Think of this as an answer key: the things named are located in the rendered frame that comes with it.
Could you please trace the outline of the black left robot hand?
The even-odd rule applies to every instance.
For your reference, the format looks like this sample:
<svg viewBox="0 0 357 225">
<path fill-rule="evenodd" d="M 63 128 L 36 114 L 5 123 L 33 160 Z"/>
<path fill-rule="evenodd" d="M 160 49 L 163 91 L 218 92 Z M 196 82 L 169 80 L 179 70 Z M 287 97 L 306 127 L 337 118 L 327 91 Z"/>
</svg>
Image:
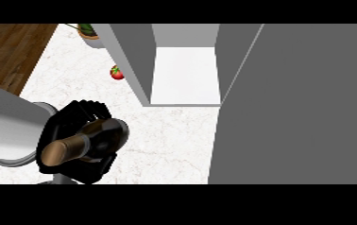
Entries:
<svg viewBox="0 0 357 225">
<path fill-rule="evenodd" d="M 91 100 L 73 100 L 48 118 L 38 138 L 36 164 L 38 171 L 44 174 L 61 174 L 83 184 L 100 181 L 109 172 L 116 154 L 111 153 L 95 163 L 86 163 L 79 159 L 57 166 L 45 166 L 39 160 L 44 147 L 55 140 L 72 136 L 81 127 L 97 119 L 111 118 L 106 105 Z"/>
</svg>

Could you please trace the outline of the dark brown wine bottle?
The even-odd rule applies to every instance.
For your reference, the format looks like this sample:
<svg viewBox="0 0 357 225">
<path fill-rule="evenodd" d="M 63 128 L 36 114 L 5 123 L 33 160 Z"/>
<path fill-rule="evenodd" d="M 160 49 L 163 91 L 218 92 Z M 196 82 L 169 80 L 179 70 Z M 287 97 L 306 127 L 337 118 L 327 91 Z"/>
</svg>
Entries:
<svg viewBox="0 0 357 225">
<path fill-rule="evenodd" d="M 114 118 L 97 119 L 86 123 L 76 133 L 52 141 L 39 154 L 45 166 L 57 166 L 79 159 L 98 162 L 106 155 L 116 153 L 128 140 L 128 125 Z"/>
</svg>

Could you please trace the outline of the grey open cabinet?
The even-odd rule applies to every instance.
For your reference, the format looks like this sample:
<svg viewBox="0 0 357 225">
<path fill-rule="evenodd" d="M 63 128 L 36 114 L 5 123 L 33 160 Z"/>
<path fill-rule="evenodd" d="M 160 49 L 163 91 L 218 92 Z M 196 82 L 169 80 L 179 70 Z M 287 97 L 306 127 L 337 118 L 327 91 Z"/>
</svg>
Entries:
<svg viewBox="0 0 357 225">
<path fill-rule="evenodd" d="M 218 107 L 260 24 L 95 24 L 95 33 L 144 107 Z"/>
</svg>

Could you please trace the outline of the potted green plant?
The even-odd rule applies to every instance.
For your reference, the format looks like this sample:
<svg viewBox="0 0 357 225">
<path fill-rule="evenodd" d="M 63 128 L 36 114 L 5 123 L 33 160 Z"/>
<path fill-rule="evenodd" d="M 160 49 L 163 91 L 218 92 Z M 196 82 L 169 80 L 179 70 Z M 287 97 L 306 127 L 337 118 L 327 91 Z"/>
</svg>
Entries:
<svg viewBox="0 0 357 225">
<path fill-rule="evenodd" d="M 85 44 L 91 48 L 100 49 L 104 47 L 104 45 L 101 44 L 98 35 L 89 24 L 76 24 L 76 25 L 67 25 L 67 26 L 76 30 L 79 37 L 82 38 Z"/>
</svg>

